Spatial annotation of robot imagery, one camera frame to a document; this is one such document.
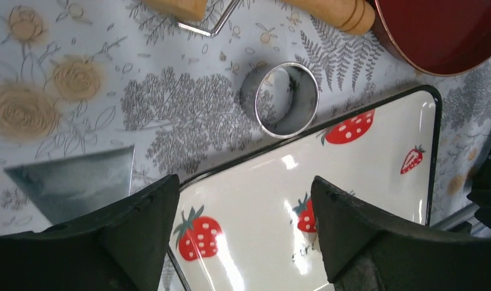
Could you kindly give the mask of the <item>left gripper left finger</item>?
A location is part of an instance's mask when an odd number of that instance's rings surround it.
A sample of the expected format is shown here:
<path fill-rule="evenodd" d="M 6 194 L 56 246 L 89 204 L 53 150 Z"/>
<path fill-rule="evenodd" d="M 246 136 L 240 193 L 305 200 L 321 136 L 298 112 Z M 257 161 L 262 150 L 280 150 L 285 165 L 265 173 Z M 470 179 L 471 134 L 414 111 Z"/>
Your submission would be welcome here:
<path fill-rule="evenodd" d="M 0 236 L 0 290 L 157 290 L 177 175 L 42 232 Z"/>

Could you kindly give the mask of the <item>wooden dough roller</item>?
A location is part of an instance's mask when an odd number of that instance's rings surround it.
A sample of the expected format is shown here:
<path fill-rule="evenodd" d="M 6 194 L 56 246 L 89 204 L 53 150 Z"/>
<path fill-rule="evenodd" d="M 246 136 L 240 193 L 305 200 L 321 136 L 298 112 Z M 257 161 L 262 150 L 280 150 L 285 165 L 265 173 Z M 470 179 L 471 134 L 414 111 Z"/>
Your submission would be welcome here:
<path fill-rule="evenodd" d="M 282 12 L 298 12 L 351 35 L 365 34 L 376 18 L 367 1 L 134 1 L 128 9 L 152 42 L 181 31 L 213 38 L 234 13 L 242 20 L 278 22 Z"/>

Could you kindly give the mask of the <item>strawberry print tray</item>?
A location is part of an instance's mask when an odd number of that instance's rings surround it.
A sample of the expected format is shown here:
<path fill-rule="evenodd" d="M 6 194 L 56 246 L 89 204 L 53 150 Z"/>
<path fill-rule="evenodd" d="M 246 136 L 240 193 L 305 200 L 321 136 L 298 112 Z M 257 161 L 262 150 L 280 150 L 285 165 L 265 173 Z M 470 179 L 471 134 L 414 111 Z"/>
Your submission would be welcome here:
<path fill-rule="evenodd" d="M 182 288 L 332 290 L 314 178 L 427 225 L 441 112 L 420 85 L 184 182 L 169 245 Z"/>

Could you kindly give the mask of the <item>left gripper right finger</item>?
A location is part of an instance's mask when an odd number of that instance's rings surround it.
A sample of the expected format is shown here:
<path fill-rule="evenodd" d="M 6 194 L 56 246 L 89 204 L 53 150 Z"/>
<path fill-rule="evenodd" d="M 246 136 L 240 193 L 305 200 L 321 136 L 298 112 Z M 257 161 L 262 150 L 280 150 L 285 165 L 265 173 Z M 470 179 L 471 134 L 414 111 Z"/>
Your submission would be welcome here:
<path fill-rule="evenodd" d="M 320 176 L 311 198 L 336 290 L 491 290 L 491 238 L 408 221 Z"/>

